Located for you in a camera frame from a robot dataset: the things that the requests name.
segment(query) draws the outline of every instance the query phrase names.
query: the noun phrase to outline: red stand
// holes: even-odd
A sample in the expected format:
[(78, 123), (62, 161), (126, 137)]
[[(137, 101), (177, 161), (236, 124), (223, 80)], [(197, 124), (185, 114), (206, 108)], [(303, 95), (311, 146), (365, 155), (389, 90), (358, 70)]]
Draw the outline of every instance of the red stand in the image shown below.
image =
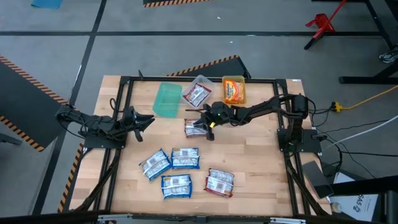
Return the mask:
[(305, 25), (306, 27), (309, 27), (315, 23), (319, 27), (319, 30), (312, 36), (312, 39), (304, 47), (304, 50), (308, 50), (318, 39), (321, 39), (323, 33), (325, 33), (326, 31), (336, 32), (335, 28), (333, 28), (333, 26), (331, 24), (331, 20), (334, 18), (334, 16), (337, 14), (337, 12), (341, 9), (341, 7), (343, 7), (343, 5), (346, 3), (346, 1), (347, 0), (342, 0), (342, 2), (337, 7), (335, 12), (331, 15), (330, 19), (328, 19), (327, 15), (324, 13), (317, 14), (313, 21), (311, 21)]

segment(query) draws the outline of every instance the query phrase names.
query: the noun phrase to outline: concrete floor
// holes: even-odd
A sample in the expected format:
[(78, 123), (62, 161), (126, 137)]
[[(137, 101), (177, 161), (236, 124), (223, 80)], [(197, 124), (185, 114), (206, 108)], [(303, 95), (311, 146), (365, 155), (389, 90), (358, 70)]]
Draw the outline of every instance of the concrete floor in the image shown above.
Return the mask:
[[(9, 30), (82, 30), (90, 31), (100, 0), (65, 0), (58, 10), (37, 9), (30, 0), (0, 0), (0, 31)], [(398, 40), (396, 21), (384, 1), (372, 1), (392, 40)], [(229, 31), (310, 31), (304, 24), (316, 13), (331, 14), (337, 3), (310, 0), (214, 0), (143, 8), (140, 1), (108, 1), (100, 31), (229, 30)], [(333, 21), (338, 31), (376, 31), (377, 27), (364, 4), (348, 3)], [(0, 54), (28, 71), (60, 96), (68, 98), (84, 54), (88, 37), (14, 37), (0, 36)], [(165, 75), (229, 55), (239, 55), (253, 77), (298, 78), (306, 95), (318, 108), (331, 101), (353, 105), (390, 86), (340, 85), (341, 75), (371, 76), (386, 66), (377, 59), (388, 51), (380, 37), (325, 37), (311, 50), (304, 51), (308, 37), (242, 36), (135, 36), (97, 37), (88, 62), (76, 107), (92, 113), (103, 75)], [(320, 129), (327, 131), (396, 115), (393, 91), (370, 103), (341, 114), (331, 113)], [(320, 123), (323, 116), (315, 117)], [(396, 122), (373, 133), (346, 142), (353, 152), (397, 154)], [(77, 126), (70, 126), (72, 131)], [(366, 128), (332, 133), (341, 139)], [(3, 124), (0, 132), (10, 134)], [(66, 179), (80, 139), (67, 135), (55, 169), (44, 213), (57, 211)], [(51, 147), (38, 153), (1, 144), (0, 217), (27, 215), (31, 212)], [(354, 158), (376, 177), (397, 175), (395, 158), (357, 156)], [(323, 152), (324, 162), (335, 162), (334, 149)], [(356, 175), (371, 178), (348, 156), (343, 167)]]

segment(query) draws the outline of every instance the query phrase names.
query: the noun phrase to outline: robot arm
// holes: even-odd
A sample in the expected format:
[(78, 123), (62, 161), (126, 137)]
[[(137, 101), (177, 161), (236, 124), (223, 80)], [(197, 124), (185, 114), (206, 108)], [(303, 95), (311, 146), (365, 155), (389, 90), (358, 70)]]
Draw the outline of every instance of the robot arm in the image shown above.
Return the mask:
[(135, 111), (133, 106), (123, 111), (123, 117), (116, 121), (109, 116), (87, 115), (69, 105), (63, 105), (56, 114), (58, 121), (81, 125), (78, 132), (83, 137), (100, 138), (105, 141), (125, 141), (127, 133), (134, 131), (136, 138), (142, 142), (141, 131), (144, 131), (155, 118)]
[[(285, 111), (280, 108), (280, 104), (285, 101), (290, 101), (292, 111)], [(270, 100), (252, 107), (229, 107), (223, 102), (214, 102), (210, 105), (203, 105), (202, 110), (188, 110), (198, 111), (201, 113), (201, 118), (194, 124), (208, 131), (207, 140), (214, 140), (214, 134), (211, 129), (218, 125), (226, 123), (232, 126), (242, 126), (251, 122), (252, 119), (263, 116), (269, 113), (280, 113), (282, 116), (290, 119), (289, 134), (286, 141), (297, 142), (302, 140), (302, 121), (308, 116), (308, 98), (303, 95), (284, 95), (274, 96)]]

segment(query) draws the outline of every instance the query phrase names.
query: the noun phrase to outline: yellow and black hazard tape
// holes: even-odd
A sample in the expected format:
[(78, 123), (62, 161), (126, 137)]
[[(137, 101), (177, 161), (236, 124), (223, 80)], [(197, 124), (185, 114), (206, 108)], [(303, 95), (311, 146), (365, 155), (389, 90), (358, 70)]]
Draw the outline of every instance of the yellow and black hazard tape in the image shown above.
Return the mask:
[(16, 125), (14, 125), (11, 121), (9, 121), (5, 116), (0, 115), (0, 121), (3, 122), (9, 129), (14, 131), (25, 142), (30, 144), (38, 152), (41, 152), (44, 150), (43, 146), (39, 145), (37, 142), (35, 142), (33, 139), (31, 139), (27, 134), (25, 134), (25, 132), (23, 132), (21, 129), (19, 129)]
[(211, 0), (170, 0), (170, 1), (159, 1), (159, 2), (151, 2), (144, 4), (144, 7), (157, 7), (157, 6), (171, 6), (176, 4), (186, 4), (186, 3), (195, 3), (195, 2), (204, 2)]
[(7, 65), (11, 69), (13, 69), (16, 73), (20, 74), (27, 81), (29, 81), (32, 85), (34, 85), (34, 86), (36, 86), (36, 88), (42, 90), (45, 94), (47, 94), (49, 97), (53, 98), (58, 103), (60, 103), (62, 105), (68, 103), (68, 101), (64, 100), (61, 96), (58, 96), (56, 93), (54, 93), (49, 88), (47, 88), (45, 85), (43, 85), (41, 82), (37, 81), (35, 78), (33, 78), (27, 72), (23, 71), (21, 68), (19, 68), (17, 65), (10, 62), (8, 59), (3, 57), (2, 55), (0, 55), (0, 62)]
[(70, 169), (67, 184), (65, 185), (65, 190), (62, 193), (62, 198), (61, 198), (60, 204), (58, 206), (58, 213), (62, 213), (65, 203), (67, 201), (67, 197), (68, 197), (68, 194), (70, 191), (70, 185), (73, 182), (73, 178), (75, 178), (76, 169), (77, 169), (77, 166), (79, 163), (79, 158), (83, 155), (83, 146), (84, 146), (84, 143), (81, 142), (79, 144), (79, 147), (77, 148), (75, 160), (73, 161), (72, 168)]
[(192, 71), (195, 71), (195, 70), (198, 70), (198, 69), (201, 69), (201, 68), (206, 68), (208, 66), (216, 65), (218, 63), (225, 62), (227, 60), (231, 60), (231, 59), (234, 59), (234, 58), (239, 58), (239, 56), (238, 55), (232, 55), (232, 56), (225, 57), (225, 58), (222, 58), (222, 59), (219, 59), (219, 60), (214, 60), (212, 62), (204, 63), (203, 65), (198, 65), (198, 66), (195, 66), (195, 67), (192, 67), (192, 68), (181, 70), (179, 72), (174, 72), (174, 73), (168, 74), (166, 76), (168, 76), (168, 77), (183, 76), (184, 73), (192, 72)]

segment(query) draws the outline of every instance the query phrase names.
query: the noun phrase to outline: wooden table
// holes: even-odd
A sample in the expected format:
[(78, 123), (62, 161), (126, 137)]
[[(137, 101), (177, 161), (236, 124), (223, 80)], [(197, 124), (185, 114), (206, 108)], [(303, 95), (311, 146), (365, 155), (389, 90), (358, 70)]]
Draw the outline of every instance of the wooden table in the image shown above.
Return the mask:
[[(112, 115), (109, 99), (116, 98), (120, 76), (105, 76), (99, 91), (95, 114)], [(189, 82), (176, 82), (183, 86)], [(287, 80), (290, 93), (303, 93), (299, 80)], [(240, 127), (223, 125), (216, 127), (214, 141), (205, 138), (185, 138), (184, 118), (199, 118), (196, 112), (186, 112), (188, 105), (180, 103), (176, 118), (157, 116), (152, 105), (160, 82), (134, 82), (131, 105), (141, 114), (154, 114), (155, 121), (142, 134), (143, 142), (137, 142), (134, 133), (129, 133), (126, 148), (122, 150), (111, 211), (114, 213), (156, 213), (184, 215), (257, 215), (291, 216), (289, 187), (283, 160), (277, 143), (276, 114), (269, 114)], [(221, 84), (212, 93), (207, 103), (222, 101)], [(246, 84), (246, 106), (255, 105), (274, 96), (271, 84)], [(304, 126), (309, 128), (309, 119)], [(199, 147), (199, 170), (168, 170), (164, 175), (191, 174), (192, 198), (163, 200), (161, 178), (149, 182), (138, 166), (160, 148), (170, 155), (173, 147)], [(79, 206), (98, 182), (104, 149), (89, 152), (80, 164), (70, 209)], [(301, 153), (302, 163), (319, 160), (312, 153)], [(214, 168), (235, 175), (232, 198), (223, 198), (205, 192), (205, 177), (208, 169)], [(108, 186), (105, 186), (100, 208), (104, 208)], [(296, 186), (298, 207), (303, 213), (300, 191)], [(318, 200), (330, 213), (327, 200)]]

